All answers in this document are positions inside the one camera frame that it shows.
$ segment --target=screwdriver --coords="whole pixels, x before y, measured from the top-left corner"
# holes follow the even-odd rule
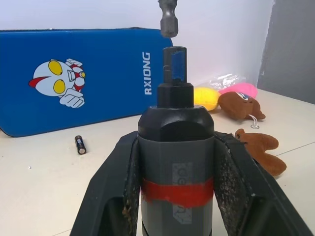
[[[161,33],[166,38],[173,38],[178,34],[178,21],[175,16],[177,0],[159,0],[163,17],[161,19]]]

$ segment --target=gray wall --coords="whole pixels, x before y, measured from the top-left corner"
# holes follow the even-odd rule
[[[315,0],[276,0],[258,88],[315,104]]]

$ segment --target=table surface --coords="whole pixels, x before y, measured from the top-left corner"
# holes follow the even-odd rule
[[[243,128],[279,140],[279,148],[270,153],[288,168],[277,182],[315,233],[315,105],[265,91],[256,99],[267,117],[260,129],[219,112],[212,114],[215,130]],[[137,130],[139,117],[22,138],[0,133],[0,235],[68,236],[91,177],[119,138]],[[87,154],[77,154],[76,135],[83,137]],[[213,235],[227,235],[215,200],[213,211]]]

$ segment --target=red band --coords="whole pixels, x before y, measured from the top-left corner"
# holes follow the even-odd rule
[[[160,185],[143,179],[141,191],[146,201],[163,200],[191,208],[204,206],[213,198],[213,184],[213,178],[189,185]]]

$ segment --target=clear plastic bag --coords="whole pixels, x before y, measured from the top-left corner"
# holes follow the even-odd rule
[[[246,82],[246,78],[241,75],[227,74],[213,77],[209,81],[201,83],[198,87],[208,87],[220,91],[232,85]]]

